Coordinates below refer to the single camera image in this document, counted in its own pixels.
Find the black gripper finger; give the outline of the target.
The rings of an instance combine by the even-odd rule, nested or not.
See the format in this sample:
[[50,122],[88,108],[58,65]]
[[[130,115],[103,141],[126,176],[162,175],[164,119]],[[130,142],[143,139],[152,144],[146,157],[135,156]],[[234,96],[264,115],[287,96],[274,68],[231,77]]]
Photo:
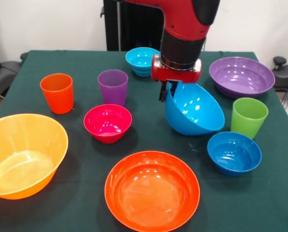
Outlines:
[[161,82],[159,101],[164,102],[167,97],[167,82]]
[[170,93],[171,93],[171,96],[173,97],[175,95],[175,91],[176,91],[176,88],[178,86],[178,81],[170,81],[169,82],[169,88],[170,88]]

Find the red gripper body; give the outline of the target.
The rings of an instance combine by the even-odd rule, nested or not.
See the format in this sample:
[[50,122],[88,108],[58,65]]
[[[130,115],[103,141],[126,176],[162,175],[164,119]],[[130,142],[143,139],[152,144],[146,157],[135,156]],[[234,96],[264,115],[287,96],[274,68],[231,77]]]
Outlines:
[[165,66],[159,54],[154,54],[152,58],[151,77],[155,81],[167,82],[178,81],[182,83],[196,83],[201,76],[202,61],[197,59],[195,65],[190,70],[176,70]]

